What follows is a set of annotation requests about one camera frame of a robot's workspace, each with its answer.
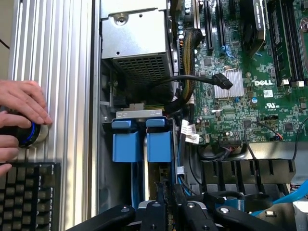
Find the screw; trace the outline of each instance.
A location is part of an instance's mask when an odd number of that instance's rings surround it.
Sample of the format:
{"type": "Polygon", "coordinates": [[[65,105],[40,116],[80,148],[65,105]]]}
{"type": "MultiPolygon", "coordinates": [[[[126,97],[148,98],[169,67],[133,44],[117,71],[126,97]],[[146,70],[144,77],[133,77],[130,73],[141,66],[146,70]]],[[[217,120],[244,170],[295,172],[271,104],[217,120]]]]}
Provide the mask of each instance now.
{"type": "Polygon", "coordinates": [[[188,206],[189,208],[193,208],[193,207],[194,207],[194,203],[189,202],[189,203],[187,203],[187,206],[188,206]]]}
{"type": "Polygon", "coordinates": [[[157,201],[155,201],[155,203],[152,205],[154,207],[159,207],[160,206],[160,203],[158,203],[157,201]]]}
{"type": "Polygon", "coordinates": [[[129,211],[129,208],[127,208],[126,206],[124,206],[121,210],[122,213],[126,213],[129,211]]]}
{"type": "Polygon", "coordinates": [[[220,211],[224,214],[229,213],[229,210],[227,208],[221,208],[220,211]]]}

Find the black keyboard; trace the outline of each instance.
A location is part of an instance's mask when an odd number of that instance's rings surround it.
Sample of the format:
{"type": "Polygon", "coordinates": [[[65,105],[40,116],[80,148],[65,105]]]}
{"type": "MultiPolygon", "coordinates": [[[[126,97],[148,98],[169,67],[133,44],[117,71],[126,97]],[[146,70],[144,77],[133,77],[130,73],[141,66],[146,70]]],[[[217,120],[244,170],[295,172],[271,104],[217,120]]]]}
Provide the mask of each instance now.
{"type": "Polygon", "coordinates": [[[58,231],[60,164],[12,166],[0,177],[0,231],[58,231]]]}

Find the hand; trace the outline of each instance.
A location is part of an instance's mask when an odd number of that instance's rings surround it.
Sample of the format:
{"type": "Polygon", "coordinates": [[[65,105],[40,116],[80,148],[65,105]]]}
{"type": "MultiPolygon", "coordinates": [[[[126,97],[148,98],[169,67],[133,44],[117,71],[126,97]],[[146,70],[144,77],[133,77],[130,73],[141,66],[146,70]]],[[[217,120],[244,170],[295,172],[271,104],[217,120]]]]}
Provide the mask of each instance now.
{"type": "MultiPolygon", "coordinates": [[[[21,128],[31,127],[31,122],[23,116],[0,112],[0,128],[3,126],[19,126],[21,128]]],[[[14,136],[0,135],[0,161],[9,161],[18,155],[18,139],[14,136]]],[[[11,169],[12,165],[0,166],[0,176],[11,169]]]]}
{"type": "Polygon", "coordinates": [[[0,80],[0,105],[16,110],[37,124],[51,124],[42,89],[35,81],[0,80]]]}

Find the chip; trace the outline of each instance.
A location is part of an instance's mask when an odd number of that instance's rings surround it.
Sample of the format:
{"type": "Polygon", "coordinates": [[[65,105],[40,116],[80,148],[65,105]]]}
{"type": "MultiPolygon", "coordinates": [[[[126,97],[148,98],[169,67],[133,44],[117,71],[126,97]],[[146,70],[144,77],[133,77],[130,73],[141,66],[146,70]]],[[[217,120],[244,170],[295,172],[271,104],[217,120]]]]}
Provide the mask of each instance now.
{"type": "Polygon", "coordinates": [[[251,120],[244,120],[243,125],[244,125],[244,128],[245,127],[251,128],[251,120]]]}
{"type": "Polygon", "coordinates": [[[204,66],[211,66],[212,65],[212,59],[206,58],[204,59],[204,66]]]}
{"type": "Polygon", "coordinates": [[[294,130],[293,123],[285,123],[284,124],[284,130],[285,131],[293,131],[294,130]]]}

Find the green circuit board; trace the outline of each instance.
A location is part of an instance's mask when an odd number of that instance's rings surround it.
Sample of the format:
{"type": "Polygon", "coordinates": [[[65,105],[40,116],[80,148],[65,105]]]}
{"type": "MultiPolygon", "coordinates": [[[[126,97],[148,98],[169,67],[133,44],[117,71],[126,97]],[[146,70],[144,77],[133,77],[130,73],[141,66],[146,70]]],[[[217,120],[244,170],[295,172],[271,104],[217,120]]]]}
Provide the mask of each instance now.
{"type": "MultiPolygon", "coordinates": [[[[268,31],[264,48],[253,57],[245,54],[241,46],[242,35],[238,1],[236,1],[236,18],[232,19],[229,14],[229,0],[222,0],[226,45],[230,47],[234,57],[222,56],[215,17],[216,0],[210,2],[214,51],[208,55],[206,43],[197,49],[196,73],[212,76],[219,72],[241,71],[244,95],[217,99],[213,86],[196,83],[194,91],[195,122],[197,133],[200,134],[199,143],[214,144],[218,139],[242,141],[244,127],[249,122],[257,120],[278,131],[283,136],[283,141],[295,141],[297,129],[307,117],[308,87],[277,86],[268,31]],[[277,116],[278,119],[264,121],[269,116],[277,116]]],[[[308,10],[303,10],[302,1],[296,0],[294,11],[299,28],[303,18],[308,17],[308,10]]],[[[204,15],[200,14],[201,28],[205,26],[204,21],[204,15]]],[[[302,41],[300,36],[303,36],[302,39],[308,42],[308,34],[298,32],[299,42],[302,41]]],[[[307,52],[305,46],[301,45],[301,49],[307,52]]],[[[305,68],[304,75],[306,78],[308,77],[305,68]]],[[[274,133],[253,124],[252,129],[247,131],[247,137],[251,142],[268,142],[273,141],[274,133]]],[[[308,140],[308,130],[303,129],[299,140],[308,140]]]]}

